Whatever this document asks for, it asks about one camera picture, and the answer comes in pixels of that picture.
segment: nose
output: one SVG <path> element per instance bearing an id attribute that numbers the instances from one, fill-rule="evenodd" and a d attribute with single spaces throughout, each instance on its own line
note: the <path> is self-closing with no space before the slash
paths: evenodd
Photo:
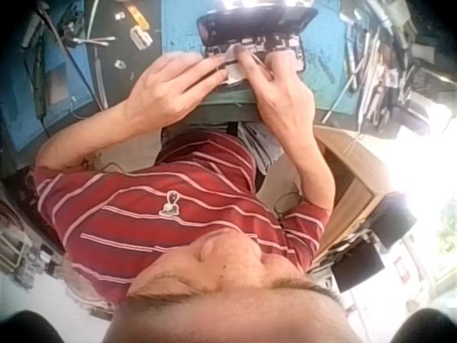
<path id="1" fill-rule="evenodd" d="M 264 274 L 261 257 L 257 243 L 238 232 L 211 237 L 200 253 L 219 288 L 260 287 Z"/>

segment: blue mat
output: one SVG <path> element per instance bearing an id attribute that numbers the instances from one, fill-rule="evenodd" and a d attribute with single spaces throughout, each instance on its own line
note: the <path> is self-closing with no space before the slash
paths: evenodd
<path id="1" fill-rule="evenodd" d="M 202 43 L 196 21 L 216 8 L 220 0 L 162 0 L 162 50 L 201 52 Z M 313 90 L 316 106 L 330 109 L 347 81 L 344 65 L 347 24 L 339 19 L 339 0 L 315 2 L 318 16 L 302 33 L 307 70 L 302 74 L 305 83 Z M 353 114 L 358 94 L 348 94 L 337 111 Z M 205 104 L 252 103 L 251 91 L 233 91 L 211 94 Z"/>
<path id="2" fill-rule="evenodd" d="M 48 1 L 48 3 L 51 9 L 49 14 L 54 23 L 59 21 L 66 8 L 72 4 L 70 1 L 62 0 Z M 84 0 L 79 0 L 77 6 L 78 9 L 83 10 Z M 25 56 L 30 72 L 32 72 L 35 55 L 34 48 L 30 48 L 31 51 L 26 51 L 24 55 L 21 53 L 21 41 L 27 25 L 28 23 L 24 23 L 21 29 L 15 33 L 10 45 L 5 48 L 0 60 L 1 113 L 9 136 L 17 151 L 22 150 L 43 132 L 40 122 L 36 119 L 31 82 L 26 74 L 23 62 L 23 56 Z M 49 33 L 49 30 L 45 30 L 44 41 L 45 72 L 48 72 L 63 64 L 66 60 L 57 46 L 55 39 Z M 86 77 L 87 82 L 92 85 L 86 47 L 81 45 L 69 50 Z M 66 63 L 65 67 L 69 94 L 75 98 L 76 104 L 74 105 L 74 109 L 77 109 L 92 101 L 92 98 L 74 68 L 68 63 Z M 68 115 L 70 104 L 70 98 L 66 98 L 50 106 L 44 121 L 45 125 L 50 126 L 60 118 Z"/>

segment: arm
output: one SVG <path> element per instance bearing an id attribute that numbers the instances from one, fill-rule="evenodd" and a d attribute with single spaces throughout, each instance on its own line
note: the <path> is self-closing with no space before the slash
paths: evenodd
<path id="1" fill-rule="evenodd" d="M 95 151 L 174 124 L 226 78 L 226 71 L 221 70 L 203 79 L 223 61 L 220 56 L 163 55 L 141 75 L 126 101 L 71 125 L 47 141 L 36 165 L 68 170 L 81 165 Z"/>
<path id="2" fill-rule="evenodd" d="M 274 75 L 271 81 L 249 52 L 238 51 L 238 59 L 256 93 L 261 118 L 298 170 L 304 198 L 330 215 L 335 181 L 313 136 L 315 106 L 311 90 L 297 76 L 288 54 L 268 55 L 266 65 Z"/>

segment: yellow object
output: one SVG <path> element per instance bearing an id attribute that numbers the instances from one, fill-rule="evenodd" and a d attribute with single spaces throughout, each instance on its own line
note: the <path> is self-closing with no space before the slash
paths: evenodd
<path id="1" fill-rule="evenodd" d="M 143 31 L 148 31 L 149 23 L 146 18 L 144 18 L 143 14 L 141 14 L 141 12 L 136 8 L 136 6 L 132 4 L 126 4 L 126 7 L 129 10 L 130 14 L 135 18 L 141 29 Z"/>

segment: white wall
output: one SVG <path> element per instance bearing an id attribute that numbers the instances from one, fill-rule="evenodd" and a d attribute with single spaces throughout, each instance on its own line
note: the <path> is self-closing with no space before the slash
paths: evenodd
<path id="1" fill-rule="evenodd" d="M 26 291 L 0 273 L 0 319 L 30 310 L 46 318 L 65 343 L 99 343 L 109 322 L 90 316 L 65 295 L 66 285 L 48 275 L 36 275 L 34 288 Z"/>

